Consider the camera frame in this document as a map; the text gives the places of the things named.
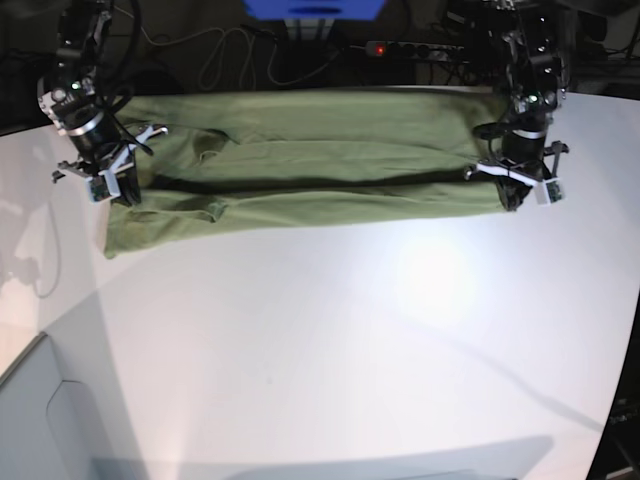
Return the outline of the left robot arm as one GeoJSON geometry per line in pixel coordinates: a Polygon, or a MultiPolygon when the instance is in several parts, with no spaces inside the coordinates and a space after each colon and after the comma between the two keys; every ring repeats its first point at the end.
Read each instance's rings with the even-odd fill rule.
{"type": "Polygon", "coordinates": [[[509,212],[530,194],[543,206],[564,198],[558,168],[570,147],[547,141],[566,80],[558,13],[551,1],[476,1],[469,18],[474,64],[496,76],[494,92],[505,108],[473,129],[487,154],[467,176],[493,177],[509,212]]]}

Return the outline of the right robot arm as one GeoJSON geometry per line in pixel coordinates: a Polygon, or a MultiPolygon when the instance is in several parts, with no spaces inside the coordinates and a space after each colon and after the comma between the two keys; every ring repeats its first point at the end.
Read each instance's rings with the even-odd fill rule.
{"type": "Polygon", "coordinates": [[[52,70],[37,85],[41,111],[77,151],[75,160],[57,165],[52,180],[73,174],[82,180],[92,202],[127,207],[141,202],[135,153],[151,155],[148,141],[168,133],[166,126],[154,124],[133,133],[117,117],[134,96],[133,87],[122,81],[141,34],[139,3],[133,1],[131,7],[129,46],[108,73],[103,56],[115,3],[72,1],[60,16],[52,70]]]}

